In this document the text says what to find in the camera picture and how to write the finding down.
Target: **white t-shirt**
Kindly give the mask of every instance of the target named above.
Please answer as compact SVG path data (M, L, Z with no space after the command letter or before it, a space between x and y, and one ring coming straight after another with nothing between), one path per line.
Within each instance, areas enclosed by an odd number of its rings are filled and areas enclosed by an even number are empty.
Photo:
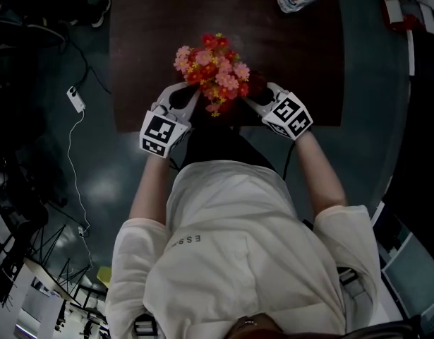
M377 304L380 264L364 206L321 212L309 230L272 170L232 161L184 168L167 226L126 221L116 238L106 316L132 338L148 310L167 339L222 339L266 313L285 333L346 330L337 267L353 268Z

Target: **t-shirt sleeve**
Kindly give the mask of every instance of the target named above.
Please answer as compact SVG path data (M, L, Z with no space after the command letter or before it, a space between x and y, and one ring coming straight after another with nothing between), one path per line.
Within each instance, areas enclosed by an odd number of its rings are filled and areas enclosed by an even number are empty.
M328 208L315 218L313 231L327 247L337 267L356 271L376 308L381 280L380 259L366 207Z
M169 240L169 230L147 218L127 220L116 237L105 316L111 337L131 338L135 319L145 312L146 277Z

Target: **flower bouquet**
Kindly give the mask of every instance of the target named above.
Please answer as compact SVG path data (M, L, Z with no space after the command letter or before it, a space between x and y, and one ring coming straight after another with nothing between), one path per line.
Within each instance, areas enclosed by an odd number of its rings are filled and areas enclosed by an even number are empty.
M233 99L247 96L250 69L222 34L203 35L202 41L203 47L179 48L174 67L182 72L185 81L200 85L209 100L206 110L218 117L228 110Z

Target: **table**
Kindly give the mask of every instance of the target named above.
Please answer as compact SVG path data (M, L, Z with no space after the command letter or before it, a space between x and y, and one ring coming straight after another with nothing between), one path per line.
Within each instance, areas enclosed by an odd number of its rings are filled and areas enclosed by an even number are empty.
M110 72L119 131L139 131L145 112L168 85L181 81L176 50L221 32L252 70L293 91L317 125L339 126L344 86L338 0L318 0L298 13L280 13L276 0L113 0ZM238 100L218 118L204 111L194 125L260 125Z

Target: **floor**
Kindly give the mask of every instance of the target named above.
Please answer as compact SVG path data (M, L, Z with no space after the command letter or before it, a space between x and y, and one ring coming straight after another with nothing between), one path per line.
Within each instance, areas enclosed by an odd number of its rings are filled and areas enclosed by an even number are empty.
M345 49L342 125L315 127L313 131L342 180L350 204L366 205L372 213L392 175L404 128L409 81L406 37L385 28L378 0L340 0L340 6ZM99 30L71 28L71 36L108 85L109 20ZM83 69L83 61L72 47L61 56L56 49L40 52L32 97L44 111L47 130L20 153L25 157L40 154L58 164L64 174L59 186L68 199L64 211L81 221L83 211L66 157L68 132L81 116L67 99L66 91L80 80ZM146 154L138 148L137 133L116 132L111 97L92 74L80 94L87 107L86 116L73 133L71 159L91 224L86 242L94 268L87 277L95 282L99 266L111 265L114 240L128 217ZM289 140L264 128L242 129L241 134L282 173ZM173 158L180 164L184 153L182 144ZM171 183L175 174L171 170ZM287 185L299 217L312 221L296 153L291 156ZM71 258L75 270L86 266L88 253L78 236L77 224L48 209L48 231L67 224L49 260L50 270L59 273L66 258Z

